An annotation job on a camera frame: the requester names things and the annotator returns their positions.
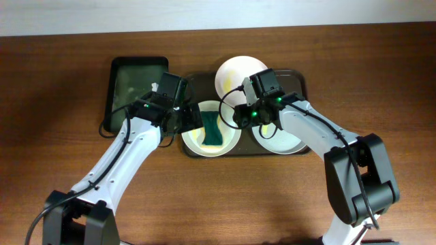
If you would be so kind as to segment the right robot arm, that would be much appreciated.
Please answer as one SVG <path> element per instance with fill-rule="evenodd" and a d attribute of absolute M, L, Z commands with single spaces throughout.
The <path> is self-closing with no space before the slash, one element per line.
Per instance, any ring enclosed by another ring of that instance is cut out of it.
<path fill-rule="evenodd" d="M 274 124 L 306 144 L 323 161 L 334 218 L 322 244 L 361 244 L 377 219 L 399 201 L 400 191 L 382 139 L 334 124 L 298 93 L 285 93 L 273 69 L 246 77 L 237 87 L 246 102 L 234 108 L 240 127 Z"/>

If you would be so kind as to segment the brown serving tray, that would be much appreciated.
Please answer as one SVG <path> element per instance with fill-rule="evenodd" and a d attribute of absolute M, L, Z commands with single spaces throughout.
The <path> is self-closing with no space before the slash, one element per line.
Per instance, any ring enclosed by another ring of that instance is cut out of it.
<path fill-rule="evenodd" d="M 307 98 L 307 88 L 304 76 L 296 70 L 276 70 L 276 77 L 283 90 L 287 93 L 298 93 Z M 197 73 L 187 77 L 189 83 L 193 85 L 194 101 L 203 102 L 208 100 L 218 101 L 219 96 L 215 90 L 215 73 Z M 307 146 L 305 149 L 294 154 L 305 154 L 310 151 Z M 245 129 L 241 133 L 238 143 L 231 151 L 224 154 L 224 157 L 258 157 L 278 155 L 267 151 L 255 140 L 251 128 Z"/>

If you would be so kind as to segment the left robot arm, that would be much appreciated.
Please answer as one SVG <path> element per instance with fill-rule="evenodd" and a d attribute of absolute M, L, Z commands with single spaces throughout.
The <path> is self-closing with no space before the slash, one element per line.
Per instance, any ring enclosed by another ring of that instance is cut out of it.
<path fill-rule="evenodd" d="M 116 209 L 141 164 L 165 137 L 203 125 L 192 94 L 186 79 L 164 73 L 156 88 L 119 108 L 125 119 L 101 159 L 68 193 L 47 198 L 38 216 L 43 244 L 122 244 Z"/>

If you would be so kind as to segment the green yellow sponge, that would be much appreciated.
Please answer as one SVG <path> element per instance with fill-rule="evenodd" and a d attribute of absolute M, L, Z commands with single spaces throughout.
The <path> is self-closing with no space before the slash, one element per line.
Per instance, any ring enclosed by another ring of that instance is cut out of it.
<path fill-rule="evenodd" d="M 217 111 L 203 111 L 201 112 L 203 127 L 204 127 L 204 140 L 202 145 L 205 146 L 221 146 L 223 144 L 223 136 L 219 130 Z"/>

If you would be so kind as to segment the white plate top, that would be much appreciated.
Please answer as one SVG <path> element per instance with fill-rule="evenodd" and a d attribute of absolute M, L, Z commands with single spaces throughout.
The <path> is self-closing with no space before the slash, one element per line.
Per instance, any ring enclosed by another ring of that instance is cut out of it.
<path fill-rule="evenodd" d="M 246 77 L 267 68 L 263 62 L 251 56 L 236 56 L 228 59 L 215 74 L 215 89 L 219 98 L 240 86 Z"/>

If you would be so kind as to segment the white plate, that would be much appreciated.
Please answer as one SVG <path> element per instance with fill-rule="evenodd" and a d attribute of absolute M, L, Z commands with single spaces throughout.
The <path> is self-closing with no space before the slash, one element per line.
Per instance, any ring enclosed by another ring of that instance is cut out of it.
<path fill-rule="evenodd" d="M 263 62 L 251 56 L 236 56 L 228 59 L 215 74 L 215 89 L 219 98 L 240 86 L 246 77 L 267 68 Z"/>
<path fill-rule="evenodd" d="M 231 151 L 238 143 L 241 129 L 235 129 L 236 123 L 232 120 L 234 109 L 219 101 L 203 101 L 199 104 L 200 113 L 203 111 L 217 111 L 219 113 L 218 125 L 223 136 L 223 144 L 221 146 L 205 146 L 202 145 L 204 140 L 204 127 L 194 129 L 182 134 L 183 143 L 185 146 L 197 155 L 202 157 L 218 157 Z"/>

